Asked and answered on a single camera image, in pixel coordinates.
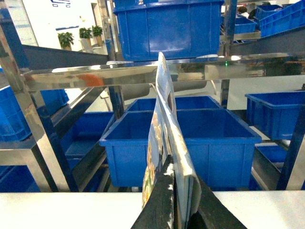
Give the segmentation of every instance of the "blue plastic crate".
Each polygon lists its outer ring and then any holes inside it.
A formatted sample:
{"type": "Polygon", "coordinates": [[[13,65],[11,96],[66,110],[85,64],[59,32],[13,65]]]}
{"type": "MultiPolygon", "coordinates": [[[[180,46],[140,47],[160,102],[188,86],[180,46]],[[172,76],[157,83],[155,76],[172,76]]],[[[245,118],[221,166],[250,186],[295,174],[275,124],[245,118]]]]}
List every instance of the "blue plastic crate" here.
{"type": "Polygon", "coordinates": [[[261,36],[270,36],[305,24],[305,0],[260,20],[261,36]]]}
{"type": "Polygon", "coordinates": [[[257,146],[256,148],[272,163],[283,163],[286,160],[287,152],[280,146],[257,146]]]}
{"type": "Polygon", "coordinates": [[[0,178],[0,192],[39,192],[27,166],[12,166],[0,178]]]}
{"type": "MultiPolygon", "coordinates": [[[[106,147],[114,186],[142,186],[152,112],[129,112],[100,139],[106,147]]],[[[178,122],[196,172],[210,187],[247,187],[254,144],[253,130],[224,109],[180,110],[178,122]]]]}
{"type": "Polygon", "coordinates": [[[84,113],[61,139],[61,146],[66,157],[68,159],[83,158],[113,122],[113,112],[84,113]]]}
{"type": "Polygon", "coordinates": [[[278,10],[281,10],[283,7],[279,5],[267,5],[267,6],[257,6],[256,11],[255,11],[255,17],[258,20],[261,20],[265,17],[268,17],[276,12],[278,10]]]}
{"type": "Polygon", "coordinates": [[[68,95],[64,89],[41,91],[41,95],[46,104],[49,115],[55,114],[69,101],[68,95]]]}
{"type": "MultiPolygon", "coordinates": [[[[68,101],[64,90],[42,91],[47,110],[52,115],[68,101]]],[[[21,141],[31,134],[12,89],[0,90],[0,141],[21,141]]]]}
{"type": "Polygon", "coordinates": [[[235,34],[254,32],[256,23],[246,17],[239,16],[235,21],[235,34]]]}
{"type": "MultiPolygon", "coordinates": [[[[210,96],[176,97],[177,110],[222,108],[219,103],[210,96]]],[[[131,103],[125,112],[153,111],[156,99],[137,99],[131,103]]]]}
{"type": "Polygon", "coordinates": [[[305,92],[246,94],[247,120],[272,140],[291,139],[305,92]]]}
{"type": "Polygon", "coordinates": [[[115,7],[126,61],[217,54],[223,0],[172,0],[115,7]]]}

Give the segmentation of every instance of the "person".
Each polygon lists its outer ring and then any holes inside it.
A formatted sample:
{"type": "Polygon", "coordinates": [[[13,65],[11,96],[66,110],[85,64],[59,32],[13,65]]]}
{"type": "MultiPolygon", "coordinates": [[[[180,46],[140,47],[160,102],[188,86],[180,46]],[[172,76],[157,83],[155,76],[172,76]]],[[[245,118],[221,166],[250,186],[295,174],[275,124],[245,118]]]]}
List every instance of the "person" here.
{"type": "Polygon", "coordinates": [[[244,17],[248,18],[249,14],[247,13],[248,9],[245,6],[241,6],[238,8],[238,12],[244,17]]]}
{"type": "Polygon", "coordinates": [[[252,7],[253,10],[250,11],[248,19],[254,20],[255,13],[256,13],[256,4],[252,3],[252,4],[250,4],[250,6],[252,7]]]}

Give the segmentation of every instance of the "metal bar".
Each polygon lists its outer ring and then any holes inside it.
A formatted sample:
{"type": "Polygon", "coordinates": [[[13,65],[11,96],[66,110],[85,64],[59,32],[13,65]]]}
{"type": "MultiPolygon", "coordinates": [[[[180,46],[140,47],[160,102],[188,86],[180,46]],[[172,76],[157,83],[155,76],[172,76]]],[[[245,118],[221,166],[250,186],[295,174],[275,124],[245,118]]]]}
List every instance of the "metal bar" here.
{"type": "Polygon", "coordinates": [[[20,156],[26,162],[26,165],[41,192],[58,191],[37,145],[35,145],[31,151],[20,153],[20,156]]]}
{"type": "MultiPolygon", "coordinates": [[[[58,187],[58,190],[78,191],[77,185],[71,173],[68,161],[61,147],[60,140],[56,134],[41,92],[36,91],[31,92],[30,94],[35,104],[33,108],[35,109],[35,115],[32,114],[30,116],[35,118],[37,121],[31,122],[31,119],[27,120],[28,125],[37,142],[41,154],[45,158],[47,166],[58,187]]],[[[25,116],[29,115],[29,113],[26,113],[26,109],[24,110],[25,116]]]]}
{"type": "Polygon", "coordinates": [[[224,32],[226,39],[224,45],[224,56],[229,56],[230,46],[234,42],[237,0],[227,0],[225,3],[226,11],[224,17],[224,32]]]}
{"type": "Polygon", "coordinates": [[[305,181],[305,105],[295,124],[286,161],[281,172],[278,190],[301,190],[305,181]]]}
{"type": "MultiPolygon", "coordinates": [[[[237,40],[256,40],[261,38],[261,32],[250,32],[250,33],[238,33],[234,34],[234,41],[237,40]]],[[[226,36],[221,35],[220,36],[220,41],[224,42],[226,41],[226,36]]]]}
{"type": "Polygon", "coordinates": [[[111,12],[109,12],[109,15],[110,15],[110,20],[111,20],[112,32],[115,37],[116,45],[118,48],[117,52],[122,52],[122,47],[121,47],[121,43],[119,40],[119,30],[118,30],[116,15],[114,15],[114,13],[113,13],[113,8],[114,8],[113,0],[108,0],[108,1],[109,1],[110,8],[111,8],[111,12]]]}
{"type": "Polygon", "coordinates": [[[290,140],[275,140],[274,142],[281,148],[283,148],[285,151],[289,150],[290,140]]]}
{"type": "Polygon", "coordinates": [[[55,131],[61,139],[103,92],[104,87],[86,88],[70,105],[52,116],[55,131]]]}
{"type": "Polygon", "coordinates": [[[96,192],[105,192],[107,183],[109,181],[109,175],[110,175],[109,169],[106,168],[105,172],[102,176],[102,181],[101,181],[99,187],[97,188],[96,192]]]}
{"type": "Polygon", "coordinates": [[[116,119],[119,119],[123,115],[125,110],[124,97],[121,86],[109,87],[109,97],[112,103],[114,116],[116,119]]]}
{"type": "Polygon", "coordinates": [[[305,52],[305,26],[231,46],[231,55],[305,52]]]}
{"type": "Polygon", "coordinates": [[[60,191],[70,191],[68,181],[66,180],[63,171],[57,161],[56,154],[53,151],[52,144],[48,139],[48,135],[45,132],[43,124],[34,106],[34,102],[27,91],[27,87],[24,85],[23,77],[20,76],[17,64],[12,56],[7,40],[4,36],[2,28],[0,28],[0,65],[3,68],[4,74],[7,77],[9,84],[15,94],[19,106],[26,118],[26,121],[30,127],[32,135],[37,142],[40,152],[47,162],[48,167],[52,173],[53,179],[57,184],[57,188],[60,191]]]}
{"type": "Polygon", "coordinates": [[[263,190],[275,190],[280,171],[255,148],[251,174],[263,190]]]}
{"type": "Polygon", "coordinates": [[[112,183],[110,183],[107,192],[119,192],[119,189],[120,189],[119,187],[115,187],[112,185],[112,183]]]}
{"type": "Polygon", "coordinates": [[[86,156],[73,168],[72,174],[80,192],[85,189],[105,159],[105,149],[97,142],[86,156]]]}
{"type": "Polygon", "coordinates": [[[228,106],[229,87],[230,80],[221,81],[220,105],[223,106],[223,108],[227,108],[228,106]]]}
{"type": "Polygon", "coordinates": [[[0,150],[1,166],[25,166],[26,162],[21,157],[22,153],[30,149],[0,150]]]}
{"type": "Polygon", "coordinates": [[[247,110],[232,110],[232,112],[247,122],[247,110]]]}
{"type": "MultiPolygon", "coordinates": [[[[180,82],[301,75],[303,62],[303,55],[273,53],[233,60],[231,57],[212,61],[209,58],[172,60],[168,64],[173,71],[172,81],[180,82]]],[[[37,91],[154,83],[156,71],[155,62],[140,62],[32,71],[23,77],[29,90],[37,91]]]]}
{"type": "Polygon", "coordinates": [[[1,143],[0,165],[27,166],[41,192],[58,191],[32,136],[21,142],[1,143]]]}
{"type": "Polygon", "coordinates": [[[103,27],[103,33],[106,42],[109,41],[111,48],[110,48],[110,53],[108,54],[110,57],[110,60],[115,60],[115,48],[112,40],[112,35],[111,35],[111,28],[110,24],[108,22],[109,19],[109,14],[108,14],[108,9],[107,9],[107,3],[105,0],[97,0],[100,12],[101,12],[101,17],[102,17],[102,27],[103,27]]]}

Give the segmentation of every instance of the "book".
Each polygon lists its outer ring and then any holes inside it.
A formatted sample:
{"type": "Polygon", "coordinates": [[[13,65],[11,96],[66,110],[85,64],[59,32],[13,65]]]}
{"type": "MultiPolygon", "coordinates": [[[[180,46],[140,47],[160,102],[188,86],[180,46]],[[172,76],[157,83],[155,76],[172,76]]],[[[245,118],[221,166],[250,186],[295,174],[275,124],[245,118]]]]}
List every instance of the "book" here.
{"type": "Polygon", "coordinates": [[[167,156],[172,155],[173,165],[168,167],[166,173],[175,174],[176,185],[168,188],[176,189],[178,225],[186,228],[190,216],[198,210],[201,188],[177,121],[173,82],[166,59],[161,52],[155,88],[157,96],[148,135],[142,206],[147,203],[167,156]]]}

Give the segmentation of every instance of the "white wall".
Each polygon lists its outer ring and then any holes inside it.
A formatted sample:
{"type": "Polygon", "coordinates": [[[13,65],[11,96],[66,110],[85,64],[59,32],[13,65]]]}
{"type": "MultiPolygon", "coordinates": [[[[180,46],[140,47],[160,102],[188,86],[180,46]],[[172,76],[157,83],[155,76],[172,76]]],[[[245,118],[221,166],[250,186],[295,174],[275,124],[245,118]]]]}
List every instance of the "white wall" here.
{"type": "MultiPolygon", "coordinates": [[[[73,0],[70,8],[65,4],[53,7],[51,0],[23,0],[23,3],[40,47],[60,49],[58,33],[71,32],[74,36],[72,50],[79,51],[79,28],[95,25],[91,3],[97,3],[97,0],[73,0]],[[56,31],[56,28],[71,26],[79,27],[56,31]]],[[[91,39],[91,43],[96,44],[96,39],[91,39]]]]}

